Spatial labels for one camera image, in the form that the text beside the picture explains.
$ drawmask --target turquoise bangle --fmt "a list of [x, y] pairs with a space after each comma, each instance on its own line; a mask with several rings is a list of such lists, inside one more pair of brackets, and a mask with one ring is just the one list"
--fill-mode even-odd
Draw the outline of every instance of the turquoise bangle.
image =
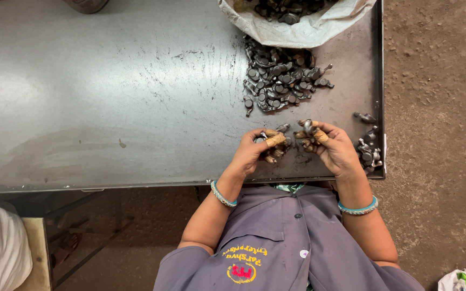
[[237, 201], [235, 200], [234, 202], [230, 202], [228, 199], [224, 198], [220, 194], [220, 192], [217, 190], [217, 181], [211, 182], [211, 190], [213, 191], [213, 194], [217, 197], [217, 199], [222, 202], [224, 205], [229, 206], [229, 207], [235, 207], [237, 206]]
[[339, 207], [339, 210], [341, 210], [344, 213], [348, 213], [351, 215], [364, 215], [372, 212], [373, 210], [375, 210], [375, 208], [377, 208], [377, 206], [379, 206], [379, 199], [373, 196], [373, 202], [370, 204], [370, 206], [361, 209], [348, 209], [345, 206], [343, 206], [341, 202], [339, 202], [337, 206]]

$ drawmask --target concrete floor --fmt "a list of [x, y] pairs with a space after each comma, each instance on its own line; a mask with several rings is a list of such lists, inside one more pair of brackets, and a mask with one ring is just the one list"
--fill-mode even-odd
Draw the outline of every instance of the concrete floor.
[[[388, 176], [371, 184], [400, 265], [434, 290], [466, 267], [466, 0], [386, 1], [385, 30]], [[116, 191], [136, 222], [58, 290], [152, 289], [198, 206], [193, 188]]]

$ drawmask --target gray uniform shirt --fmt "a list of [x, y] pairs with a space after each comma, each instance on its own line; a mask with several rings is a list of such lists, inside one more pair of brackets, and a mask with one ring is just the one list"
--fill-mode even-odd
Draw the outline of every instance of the gray uniform shirt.
[[217, 251], [178, 248], [160, 263], [154, 291], [424, 290], [406, 272], [380, 267], [346, 231], [332, 191], [242, 189]]

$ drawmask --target steel table top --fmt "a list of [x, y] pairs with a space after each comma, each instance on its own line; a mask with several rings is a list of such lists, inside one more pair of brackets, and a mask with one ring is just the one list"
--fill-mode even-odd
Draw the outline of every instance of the steel table top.
[[[356, 141], [369, 127], [352, 113], [383, 110], [380, 13], [314, 49], [319, 66], [334, 65], [334, 89], [245, 117], [243, 33], [214, 1], [111, 0], [94, 15], [60, 0], [0, 1], [0, 192], [204, 184], [244, 132], [288, 122], [292, 135], [298, 119]], [[331, 176], [296, 146], [249, 178]]]

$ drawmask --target woman's right hand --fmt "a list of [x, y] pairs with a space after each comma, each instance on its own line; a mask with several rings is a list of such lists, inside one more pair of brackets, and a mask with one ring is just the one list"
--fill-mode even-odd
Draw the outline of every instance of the woman's right hand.
[[320, 156], [325, 166], [337, 179], [361, 172], [364, 175], [359, 157], [346, 132], [328, 123], [318, 123], [319, 129], [328, 135], [328, 139], [315, 148], [315, 153]]

